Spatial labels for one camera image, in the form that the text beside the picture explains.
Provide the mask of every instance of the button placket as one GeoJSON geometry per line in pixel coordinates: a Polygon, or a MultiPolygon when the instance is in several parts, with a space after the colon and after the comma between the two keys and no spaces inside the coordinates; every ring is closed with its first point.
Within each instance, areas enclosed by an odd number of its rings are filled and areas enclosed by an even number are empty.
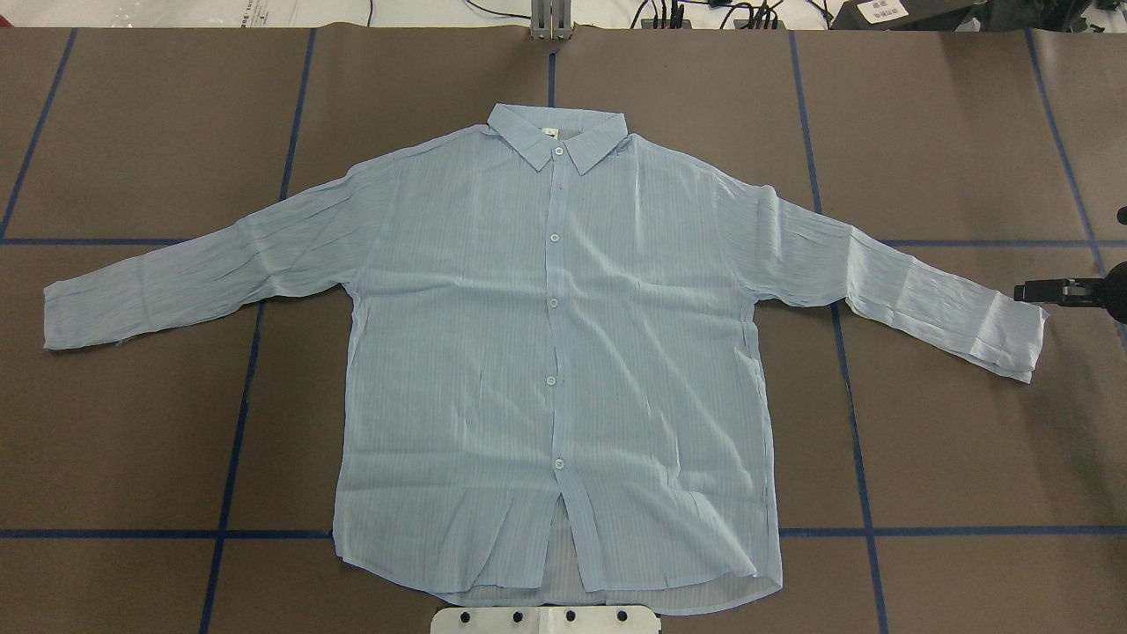
{"type": "Polygon", "coordinates": [[[544,242],[544,265],[547,270],[544,287],[544,301],[548,304],[548,324],[551,337],[551,349],[554,357],[554,367],[550,369],[544,378],[544,385],[551,391],[552,412],[552,446],[551,455],[554,456],[552,466],[556,476],[565,475],[568,438],[570,436],[570,417],[567,408],[567,394],[565,390],[567,352],[565,350],[565,339],[562,323],[564,315],[560,314],[560,297],[564,296],[565,276],[565,251],[566,240],[562,238],[565,227],[565,211],[567,186],[566,181],[575,168],[566,157],[566,150],[557,145],[552,149],[551,160],[551,186],[548,190],[548,218],[545,225],[547,240],[544,242]]]}

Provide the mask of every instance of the shirt sleeve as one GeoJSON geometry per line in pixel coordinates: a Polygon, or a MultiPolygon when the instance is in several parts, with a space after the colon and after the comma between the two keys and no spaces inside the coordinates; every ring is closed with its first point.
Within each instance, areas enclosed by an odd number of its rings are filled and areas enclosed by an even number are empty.
{"type": "Polygon", "coordinates": [[[861,230],[719,175],[716,208],[731,273],[756,298],[825,305],[845,298],[887,324],[976,366],[1032,378],[1048,313],[944,273],[861,230]]]}
{"type": "Polygon", "coordinates": [[[122,341],[347,283],[372,248],[392,170],[374,159],[214,233],[51,284],[44,348],[122,341]]]}

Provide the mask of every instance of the shirt collar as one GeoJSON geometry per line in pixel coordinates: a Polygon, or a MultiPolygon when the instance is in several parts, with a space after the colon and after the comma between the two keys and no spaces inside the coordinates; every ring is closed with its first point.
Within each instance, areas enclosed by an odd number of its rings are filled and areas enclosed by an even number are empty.
{"type": "Polygon", "coordinates": [[[559,144],[568,149],[579,173],[586,173],[627,137],[627,118],[619,113],[542,108],[497,104],[489,115],[489,127],[540,171],[559,144]],[[557,141],[542,127],[578,130],[579,134],[557,141]]]}

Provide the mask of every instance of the long-sleeve button-up shirt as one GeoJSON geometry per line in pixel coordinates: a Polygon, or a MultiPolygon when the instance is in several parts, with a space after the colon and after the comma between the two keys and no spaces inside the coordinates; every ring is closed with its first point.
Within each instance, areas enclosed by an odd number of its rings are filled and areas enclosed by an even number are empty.
{"type": "Polygon", "coordinates": [[[353,298],[334,539],[467,605],[722,609],[782,584],[755,303],[844,297],[1029,382],[1046,313],[629,134],[498,105],[45,289],[46,348],[353,298]]]}

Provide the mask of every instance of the sticker label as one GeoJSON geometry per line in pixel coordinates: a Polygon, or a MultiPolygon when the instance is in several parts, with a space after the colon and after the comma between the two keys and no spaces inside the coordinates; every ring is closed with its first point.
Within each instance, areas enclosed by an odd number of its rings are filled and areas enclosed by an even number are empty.
{"type": "Polygon", "coordinates": [[[908,10],[900,5],[900,0],[872,0],[872,2],[859,2],[857,8],[864,16],[869,24],[880,24],[895,20],[908,15],[908,10]]]}
{"type": "Polygon", "coordinates": [[[242,28],[266,26],[266,20],[270,17],[269,0],[247,0],[247,7],[242,10],[242,28]]]}

